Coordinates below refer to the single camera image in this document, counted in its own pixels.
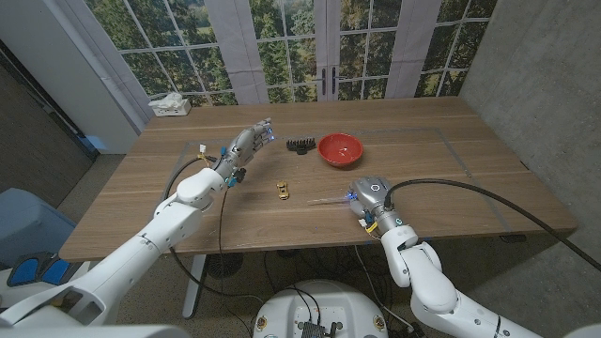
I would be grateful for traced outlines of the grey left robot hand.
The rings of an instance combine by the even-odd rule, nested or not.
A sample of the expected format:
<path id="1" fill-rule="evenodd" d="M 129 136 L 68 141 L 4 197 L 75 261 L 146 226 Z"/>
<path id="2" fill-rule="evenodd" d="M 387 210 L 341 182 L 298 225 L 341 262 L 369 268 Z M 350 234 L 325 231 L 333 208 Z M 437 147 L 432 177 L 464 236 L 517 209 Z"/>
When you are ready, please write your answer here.
<path id="1" fill-rule="evenodd" d="M 271 118 L 268 117 L 243 130 L 226 148 L 225 154 L 212 166 L 212 169 L 223 179 L 230 178 L 273 139 Z"/>

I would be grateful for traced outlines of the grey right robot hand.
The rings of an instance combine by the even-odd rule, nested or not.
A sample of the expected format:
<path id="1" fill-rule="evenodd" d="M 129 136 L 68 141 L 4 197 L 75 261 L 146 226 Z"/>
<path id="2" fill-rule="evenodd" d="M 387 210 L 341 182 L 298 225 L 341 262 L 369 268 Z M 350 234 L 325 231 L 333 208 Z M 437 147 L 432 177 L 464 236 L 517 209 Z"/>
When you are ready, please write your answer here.
<path id="1" fill-rule="evenodd" d="M 358 216 L 367 233 L 381 237 L 387 231 L 403 224 L 393 207 L 385 207 L 391 184 L 383 177 L 361 177 L 349 185 L 347 197 L 350 209 Z"/>

